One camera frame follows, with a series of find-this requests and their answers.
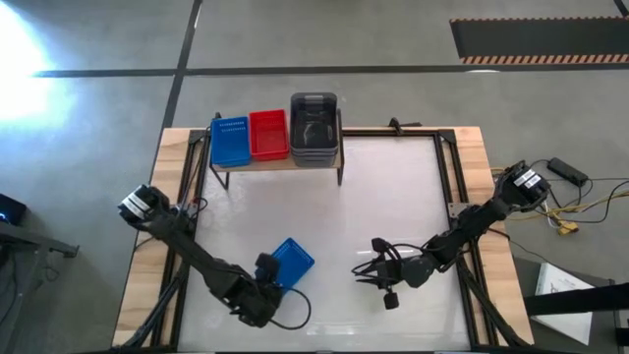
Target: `red plastic basket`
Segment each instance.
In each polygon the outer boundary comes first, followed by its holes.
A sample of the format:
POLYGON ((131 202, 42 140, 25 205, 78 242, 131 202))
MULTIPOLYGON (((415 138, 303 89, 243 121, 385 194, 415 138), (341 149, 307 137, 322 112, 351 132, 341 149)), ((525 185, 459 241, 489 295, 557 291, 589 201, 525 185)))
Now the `red plastic basket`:
POLYGON ((249 121, 254 159, 267 161, 288 157, 288 130, 283 109, 251 112, 249 121))

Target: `wooden shelf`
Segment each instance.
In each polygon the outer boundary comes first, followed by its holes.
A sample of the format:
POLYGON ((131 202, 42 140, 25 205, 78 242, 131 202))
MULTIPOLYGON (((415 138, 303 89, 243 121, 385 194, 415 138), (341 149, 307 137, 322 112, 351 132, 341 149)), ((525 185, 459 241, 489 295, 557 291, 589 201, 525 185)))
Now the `wooden shelf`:
POLYGON ((328 168, 340 168, 341 167, 341 156, 336 152, 336 158, 334 159, 334 164, 330 167, 300 167, 295 164, 295 160, 293 159, 293 155, 288 154, 288 158, 283 160, 270 160, 270 161, 255 161, 252 160, 252 163, 247 166, 238 166, 238 167, 230 167, 223 168, 217 164, 212 163, 212 168, 216 172, 254 172, 254 171, 283 171, 283 170, 308 170, 308 169, 328 169, 328 168))

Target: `gray floor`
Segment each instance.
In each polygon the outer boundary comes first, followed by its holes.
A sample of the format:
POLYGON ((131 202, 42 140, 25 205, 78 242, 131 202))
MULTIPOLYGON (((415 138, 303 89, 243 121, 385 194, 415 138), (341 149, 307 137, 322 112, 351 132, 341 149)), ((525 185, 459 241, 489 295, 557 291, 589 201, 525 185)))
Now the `gray floor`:
MULTIPOLYGON (((135 236, 115 206, 149 178, 172 79, 12 74, 174 68, 191 7, 0 2, 0 44, 9 48, 0 69, 11 68, 0 84, 0 193, 29 205, 28 227, 81 245, 73 261, 51 259, 62 275, 37 292, 18 352, 108 347, 135 236)), ((449 18, 602 15, 617 15, 611 0, 206 0, 189 67, 456 64, 449 18)), ((217 110, 288 108, 293 92, 308 90, 336 92, 347 126, 392 116, 481 126, 493 166, 560 156, 592 177, 629 176, 625 71, 186 78, 174 126, 204 127, 217 110)), ((614 184, 597 182, 592 196, 614 184)), ((564 202, 576 197, 568 184, 553 186, 564 202)), ((628 211, 614 202, 607 222, 580 224, 572 236, 542 219, 511 221, 508 230, 560 266, 627 281, 628 211)))

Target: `black floor mat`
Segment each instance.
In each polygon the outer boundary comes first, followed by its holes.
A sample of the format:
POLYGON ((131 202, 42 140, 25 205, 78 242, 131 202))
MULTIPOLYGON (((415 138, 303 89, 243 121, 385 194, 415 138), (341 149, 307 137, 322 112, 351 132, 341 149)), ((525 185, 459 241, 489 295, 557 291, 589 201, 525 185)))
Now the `black floor mat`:
POLYGON ((629 62, 629 18, 450 20, 465 64, 629 62))

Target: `blue bin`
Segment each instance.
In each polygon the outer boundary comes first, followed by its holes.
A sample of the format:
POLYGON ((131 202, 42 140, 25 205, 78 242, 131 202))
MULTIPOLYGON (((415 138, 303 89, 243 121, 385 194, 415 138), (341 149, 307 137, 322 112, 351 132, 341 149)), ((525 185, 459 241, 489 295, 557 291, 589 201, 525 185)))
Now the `blue bin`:
POLYGON ((272 256, 279 260, 277 283, 283 287, 284 294, 315 264, 315 260, 290 237, 273 252, 272 256))
POLYGON ((215 119, 210 133, 212 163, 221 167, 236 167, 251 162, 247 117, 215 119))

